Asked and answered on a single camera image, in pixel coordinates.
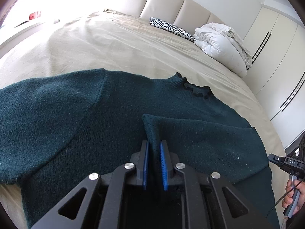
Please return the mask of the white wardrobe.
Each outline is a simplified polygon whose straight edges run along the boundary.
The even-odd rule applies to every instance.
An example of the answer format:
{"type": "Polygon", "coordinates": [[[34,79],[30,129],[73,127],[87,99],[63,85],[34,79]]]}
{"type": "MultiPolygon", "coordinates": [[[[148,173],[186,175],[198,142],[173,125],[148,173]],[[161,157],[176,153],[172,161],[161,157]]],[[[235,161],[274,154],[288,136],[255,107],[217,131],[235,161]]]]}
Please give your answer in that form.
{"type": "Polygon", "coordinates": [[[304,133],[304,26],[263,7],[244,43],[252,67],[243,80],[288,148],[304,133]]]}

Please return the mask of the red box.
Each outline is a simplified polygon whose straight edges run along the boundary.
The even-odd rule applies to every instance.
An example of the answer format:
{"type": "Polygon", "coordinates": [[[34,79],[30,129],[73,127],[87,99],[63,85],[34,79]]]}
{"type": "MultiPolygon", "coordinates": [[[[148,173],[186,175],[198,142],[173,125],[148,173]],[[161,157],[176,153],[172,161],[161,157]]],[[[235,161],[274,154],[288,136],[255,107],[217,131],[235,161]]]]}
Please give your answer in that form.
{"type": "Polygon", "coordinates": [[[31,14],[29,15],[29,20],[33,20],[33,19],[35,19],[36,17],[37,17],[37,12],[31,13],[31,14]]]}

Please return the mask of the cream padded headboard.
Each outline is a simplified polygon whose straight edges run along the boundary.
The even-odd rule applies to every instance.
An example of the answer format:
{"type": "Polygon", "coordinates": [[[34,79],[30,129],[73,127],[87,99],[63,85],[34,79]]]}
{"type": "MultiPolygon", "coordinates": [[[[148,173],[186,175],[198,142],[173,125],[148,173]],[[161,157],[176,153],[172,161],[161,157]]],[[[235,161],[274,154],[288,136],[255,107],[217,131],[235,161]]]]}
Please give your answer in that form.
{"type": "Polygon", "coordinates": [[[155,17],[191,34],[204,24],[223,23],[193,0],[113,0],[111,8],[145,21],[155,17]]]}

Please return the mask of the dark teal knit sweater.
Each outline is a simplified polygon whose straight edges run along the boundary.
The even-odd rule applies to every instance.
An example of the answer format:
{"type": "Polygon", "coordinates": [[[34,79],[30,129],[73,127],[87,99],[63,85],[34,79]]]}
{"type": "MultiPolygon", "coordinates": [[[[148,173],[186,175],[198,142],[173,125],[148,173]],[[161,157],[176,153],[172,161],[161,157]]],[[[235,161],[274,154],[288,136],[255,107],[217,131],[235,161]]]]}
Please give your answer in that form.
{"type": "Polygon", "coordinates": [[[261,138],[207,86],[104,69],[1,89],[1,183],[21,188],[34,225],[85,176],[110,173],[147,139],[162,181],[160,142],[196,171],[222,174],[273,227],[278,216],[261,138]]]}

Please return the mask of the beige bed sheet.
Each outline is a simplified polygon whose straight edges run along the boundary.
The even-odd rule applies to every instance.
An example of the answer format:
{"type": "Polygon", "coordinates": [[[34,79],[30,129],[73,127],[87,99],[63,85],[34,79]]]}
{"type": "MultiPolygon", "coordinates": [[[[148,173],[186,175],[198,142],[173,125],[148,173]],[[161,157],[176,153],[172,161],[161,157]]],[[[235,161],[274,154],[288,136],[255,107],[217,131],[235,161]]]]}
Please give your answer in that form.
{"type": "MultiPolygon", "coordinates": [[[[56,77],[78,71],[104,69],[149,79],[168,79],[175,74],[189,84],[207,86],[214,96],[255,128],[266,155],[281,143],[254,94],[242,79],[205,55],[193,43],[127,15],[97,14],[67,23],[52,32],[24,40],[1,60],[1,89],[28,79],[56,77]]],[[[164,203],[161,182],[153,179],[150,156],[148,189],[152,189],[153,216],[145,228],[170,228],[164,217],[171,209],[164,203]]],[[[283,174],[271,170],[272,191],[283,192],[283,174]]],[[[23,209],[21,188],[3,184],[9,215],[16,219],[23,209]]],[[[26,217],[24,223],[29,226],[26,217]]]]}

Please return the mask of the white folded duvet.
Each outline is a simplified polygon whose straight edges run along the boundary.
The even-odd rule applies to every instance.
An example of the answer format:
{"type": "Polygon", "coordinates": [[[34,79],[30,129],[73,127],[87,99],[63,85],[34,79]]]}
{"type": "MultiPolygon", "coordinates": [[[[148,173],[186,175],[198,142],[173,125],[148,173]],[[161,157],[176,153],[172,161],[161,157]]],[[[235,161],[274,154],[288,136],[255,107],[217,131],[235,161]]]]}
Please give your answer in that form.
{"type": "Polygon", "coordinates": [[[211,22],[196,28],[194,43],[205,54],[239,77],[252,67],[252,55],[236,31],[225,24],[211,22]]]}

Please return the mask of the zebra print pillow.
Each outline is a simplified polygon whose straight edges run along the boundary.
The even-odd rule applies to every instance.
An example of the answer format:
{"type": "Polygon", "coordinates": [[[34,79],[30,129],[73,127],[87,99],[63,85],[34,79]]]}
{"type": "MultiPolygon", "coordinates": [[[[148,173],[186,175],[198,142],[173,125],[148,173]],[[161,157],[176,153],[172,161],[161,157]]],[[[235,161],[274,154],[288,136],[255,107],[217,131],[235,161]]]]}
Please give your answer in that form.
{"type": "Polygon", "coordinates": [[[163,21],[158,18],[150,17],[149,18],[149,23],[153,27],[157,27],[159,29],[165,30],[169,33],[172,33],[174,35],[177,35],[179,37],[182,37],[186,40],[189,40],[191,42],[194,42],[194,37],[190,33],[188,33],[186,30],[180,28],[179,26],[170,24],[166,21],[163,21]]]}

